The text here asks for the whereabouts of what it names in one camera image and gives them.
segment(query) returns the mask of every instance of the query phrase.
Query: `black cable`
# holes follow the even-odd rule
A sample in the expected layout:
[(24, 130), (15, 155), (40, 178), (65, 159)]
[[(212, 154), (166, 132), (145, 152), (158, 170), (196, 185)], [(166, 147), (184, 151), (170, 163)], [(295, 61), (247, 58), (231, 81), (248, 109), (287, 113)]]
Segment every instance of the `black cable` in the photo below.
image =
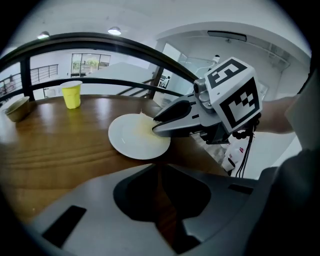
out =
[(246, 155), (246, 159), (245, 159), (245, 162), (244, 162), (244, 166), (243, 166), (243, 168), (242, 168), (242, 176), (241, 176), (241, 178), (244, 177), (244, 173), (245, 173), (247, 161), (248, 161), (248, 158), (249, 158), (249, 152), (250, 152), (250, 148), (251, 148), (251, 144), (252, 144), (253, 138), (254, 138), (254, 133), (252, 133), (252, 134), (250, 135), (250, 138), (249, 138), (248, 148), (247, 148), (247, 149), (248, 149), (248, 153), (247, 153), (247, 155)]
[(235, 174), (236, 178), (237, 178), (238, 174), (239, 174), (239, 178), (241, 177), (241, 171), (242, 171), (242, 178), (244, 177), (244, 172), (245, 172), (245, 168), (246, 168), (246, 165), (247, 165), (249, 151), (250, 151), (252, 140), (253, 140), (253, 137), (254, 137), (254, 130), (255, 130), (255, 128), (252, 127), (252, 129), (247, 129), (246, 132), (245, 132), (248, 135), (250, 134), (249, 135), (249, 141), (248, 141), (248, 146), (246, 147), (246, 150), (245, 150), (245, 153), (244, 153), (244, 157), (243, 157), (242, 163), (241, 163), (238, 171)]

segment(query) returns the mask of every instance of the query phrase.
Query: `air vent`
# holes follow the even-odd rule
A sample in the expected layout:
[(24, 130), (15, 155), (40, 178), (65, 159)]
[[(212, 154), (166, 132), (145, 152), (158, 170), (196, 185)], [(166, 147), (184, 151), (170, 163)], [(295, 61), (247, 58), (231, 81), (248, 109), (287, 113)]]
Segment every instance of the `air vent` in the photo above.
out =
[(245, 34), (225, 32), (225, 31), (212, 31), (212, 30), (209, 30), (207, 33), (209, 37), (236, 39), (243, 42), (247, 41), (247, 36)]

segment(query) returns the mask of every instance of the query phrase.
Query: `wooden table surface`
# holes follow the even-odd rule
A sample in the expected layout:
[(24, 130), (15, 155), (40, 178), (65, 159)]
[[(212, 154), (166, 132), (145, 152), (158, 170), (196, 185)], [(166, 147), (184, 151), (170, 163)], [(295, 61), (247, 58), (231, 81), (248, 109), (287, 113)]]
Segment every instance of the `wooden table surface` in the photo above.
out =
[(147, 163), (170, 163), (224, 175), (193, 138), (173, 138), (168, 151), (152, 160), (136, 160), (110, 144), (108, 127), (125, 114), (154, 117), (160, 107), (150, 99), (81, 95), (81, 106), (67, 109), (62, 97), (33, 102), (21, 122), (0, 113), (0, 184), (12, 209), (29, 222), (53, 201), (79, 184)]

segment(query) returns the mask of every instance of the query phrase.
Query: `ceiling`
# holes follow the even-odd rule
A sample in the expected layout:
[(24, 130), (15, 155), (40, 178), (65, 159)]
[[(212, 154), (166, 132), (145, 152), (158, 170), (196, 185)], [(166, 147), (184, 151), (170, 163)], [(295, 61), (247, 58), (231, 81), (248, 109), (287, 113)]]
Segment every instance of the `ceiling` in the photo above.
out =
[(70, 32), (107, 33), (118, 26), (122, 37), (149, 44), (188, 31), (221, 30), (253, 36), (310, 59), (308, 43), (295, 24), (264, 0), (46, 0), (17, 29), (11, 46)]
[[(164, 37), (161, 40), (168, 42), (188, 56), (190, 49), (196, 48), (197, 44), (203, 39), (210, 40), (211, 44), (216, 44), (216, 40), (221, 39), (221, 37), (209, 36), (208, 30), (197, 30), (174, 34)], [(267, 53), (266, 56), (268, 57), (268, 60), (272, 64), (272, 66), (274, 68), (277, 68), (280, 72), (288, 68), (290, 65), (291, 55), (287, 51), (268, 41), (250, 35), (246, 36), (245, 42), (238, 41), (236, 39), (228, 39), (226, 37), (224, 38), (224, 40), (230, 44), (233, 42), (240, 42), (242, 44), (247, 44), (254, 48), (263, 50), (265, 53)]]

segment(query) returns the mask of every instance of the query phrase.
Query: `railing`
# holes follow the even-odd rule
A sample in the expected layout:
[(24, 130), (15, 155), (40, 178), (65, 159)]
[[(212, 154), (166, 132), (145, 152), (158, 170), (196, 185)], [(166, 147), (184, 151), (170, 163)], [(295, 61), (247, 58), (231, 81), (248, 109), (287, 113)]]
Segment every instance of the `railing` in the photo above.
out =
[[(153, 80), (154, 80), (154, 79), (151, 78), (151, 79), (149, 79), (149, 80), (147, 80), (147, 81), (144, 81), (144, 82), (142, 82), (142, 83), (143, 83), (143, 84), (147, 84), (147, 83), (152, 82)], [(125, 93), (132, 91), (134, 88), (135, 88), (135, 87), (127, 88), (127, 89), (125, 89), (125, 90), (117, 93), (116, 95), (124, 95)], [(141, 90), (139, 90), (138, 92), (136, 91), (136, 92), (134, 92), (134, 93), (132, 93), (132, 94), (130, 94), (130, 95), (128, 95), (128, 96), (135, 96), (135, 95), (137, 95), (137, 94), (139, 94), (139, 93), (141, 93), (141, 92), (143, 92), (143, 91), (146, 91), (146, 90), (145, 90), (145, 89), (141, 89)]]
[(17, 89), (22, 88), (21, 74), (10, 75), (0, 81), (0, 99), (6, 94), (9, 94)]
[(40, 80), (49, 78), (58, 74), (58, 64), (41, 66), (30, 70), (31, 84), (40, 83)]
[[(30, 70), (31, 84), (36, 85), (41, 80), (58, 74), (58, 64), (41, 66)], [(0, 107), (9, 98), (2, 100), (2, 97), (22, 89), (21, 73), (11, 75), (0, 81)]]
[[(110, 52), (118, 52), (142, 59), (144, 61), (155, 64), (158, 67), (156, 68), (156, 71), (153, 74), (152, 82), (150, 85), (125, 80), (94, 77), (58, 79), (33, 84), (30, 70), (30, 58), (39, 54), (68, 49), (98, 49)], [(157, 87), (164, 69), (173, 72), (174, 74), (180, 76), (183, 79), (186, 79), (191, 83), (193, 83), (194, 80), (198, 79), (197, 76), (195, 76), (184, 66), (151, 47), (119, 36), (100, 33), (57, 34), (50, 36), (50, 39), (48, 40), (35, 40), (26, 43), (18, 47), (17, 49), (9, 52), (7, 55), (0, 59), (0, 72), (18, 62), (20, 62), (20, 79), (22, 83), (22, 88), (16, 89), (1, 96), (0, 102), (19, 94), (29, 96), (30, 100), (34, 101), (34, 90), (57, 86), (67, 81), (82, 81), (83, 83), (90, 84), (111, 84), (141, 88), (150, 91), (148, 97), (151, 99), (153, 99), (155, 92), (161, 92), (164, 94), (179, 97), (181, 96), (180, 93)]]

